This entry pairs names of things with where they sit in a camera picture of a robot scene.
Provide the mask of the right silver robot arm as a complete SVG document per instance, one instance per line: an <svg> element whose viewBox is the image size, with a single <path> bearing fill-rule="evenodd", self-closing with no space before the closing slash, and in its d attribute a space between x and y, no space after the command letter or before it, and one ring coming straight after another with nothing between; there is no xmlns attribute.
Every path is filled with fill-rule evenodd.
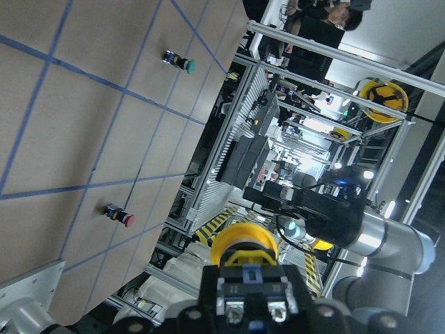
<svg viewBox="0 0 445 334"><path fill-rule="evenodd" d="M333 298L368 333L413 333L407 314L414 276L435 261L433 242L411 225L371 213L365 174L360 166L330 170L319 181L296 173L291 186L267 180L260 190L245 187L243 198L279 221L299 216L308 235L365 257L362 276L339 280Z"/></svg>

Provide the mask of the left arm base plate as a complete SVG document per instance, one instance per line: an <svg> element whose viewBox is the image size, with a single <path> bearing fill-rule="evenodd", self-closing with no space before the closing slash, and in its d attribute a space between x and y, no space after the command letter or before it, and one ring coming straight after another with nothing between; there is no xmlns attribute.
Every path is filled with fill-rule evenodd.
<svg viewBox="0 0 445 334"><path fill-rule="evenodd" d="M1 283L1 327L13 324L25 333L53 325L49 309L64 268L64 260L55 260Z"/></svg>

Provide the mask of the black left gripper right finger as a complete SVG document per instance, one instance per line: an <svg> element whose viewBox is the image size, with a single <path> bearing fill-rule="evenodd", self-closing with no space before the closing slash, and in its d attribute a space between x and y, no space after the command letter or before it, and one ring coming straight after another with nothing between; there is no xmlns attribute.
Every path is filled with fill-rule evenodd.
<svg viewBox="0 0 445 334"><path fill-rule="evenodd" d="M297 267L278 265L264 269L266 332L298 333L307 329L305 315L312 305Z"/></svg>

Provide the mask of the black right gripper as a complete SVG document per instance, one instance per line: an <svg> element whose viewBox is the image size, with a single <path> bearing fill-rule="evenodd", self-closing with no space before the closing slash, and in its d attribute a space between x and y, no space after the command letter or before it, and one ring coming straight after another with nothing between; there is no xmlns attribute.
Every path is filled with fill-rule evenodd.
<svg viewBox="0 0 445 334"><path fill-rule="evenodd" d="M358 238L364 217L363 169L345 166L316 180L296 172L291 186L266 181L261 191L246 187L243 198L278 216L302 217L309 235L345 248Z"/></svg>

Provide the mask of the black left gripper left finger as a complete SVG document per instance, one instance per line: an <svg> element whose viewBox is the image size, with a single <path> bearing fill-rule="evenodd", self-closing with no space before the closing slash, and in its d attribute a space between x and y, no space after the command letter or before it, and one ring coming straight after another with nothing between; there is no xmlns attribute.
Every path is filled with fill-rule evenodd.
<svg viewBox="0 0 445 334"><path fill-rule="evenodd" d="M223 280L222 267L204 267L197 302L179 313L177 333L226 333L225 318L217 313L218 284Z"/></svg>

